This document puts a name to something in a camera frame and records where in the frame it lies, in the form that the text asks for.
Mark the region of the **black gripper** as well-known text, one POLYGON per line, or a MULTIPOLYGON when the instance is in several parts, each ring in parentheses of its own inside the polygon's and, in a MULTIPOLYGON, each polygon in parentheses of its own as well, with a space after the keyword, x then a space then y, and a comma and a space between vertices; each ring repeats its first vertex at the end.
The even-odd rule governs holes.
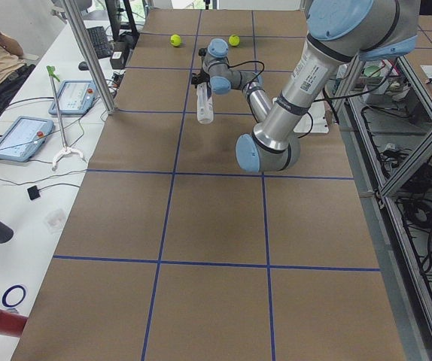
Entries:
POLYGON ((190 84, 197 87, 199 84, 208 83, 210 81, 210 76, 203 69, 198 73, 192 73, 190 84))

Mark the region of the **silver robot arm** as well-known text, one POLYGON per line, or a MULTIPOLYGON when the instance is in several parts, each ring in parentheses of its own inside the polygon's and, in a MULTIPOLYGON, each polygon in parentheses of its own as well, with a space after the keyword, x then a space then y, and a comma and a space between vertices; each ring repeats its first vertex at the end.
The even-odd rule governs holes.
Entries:
POLYGON ((256 118, 252 133, 236 142, 239 167, 248 172, 282 171, 300 155, 295 127, 308 112, 330 76, 357 56, 362 61, 389 59, 416 46, 419 1, 311 1, 305 10, 307 36, 300 61, 275 100, 251 71, 230 67, 228 44, 211 40, 199 50, 198 120, 211 122, 207 112, 214 94, 242 91, 256 118))

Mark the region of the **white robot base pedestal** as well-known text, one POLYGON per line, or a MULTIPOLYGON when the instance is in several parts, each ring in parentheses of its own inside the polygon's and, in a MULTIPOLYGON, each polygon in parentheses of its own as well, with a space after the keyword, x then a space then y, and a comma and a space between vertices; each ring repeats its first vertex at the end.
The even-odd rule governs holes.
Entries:
POLYGON ((322 102, 314 103, 307 114, 305 114, 294 127, 294 132, 299 135, 327 134, 329 132, 325 118, 325 107, 322 102))

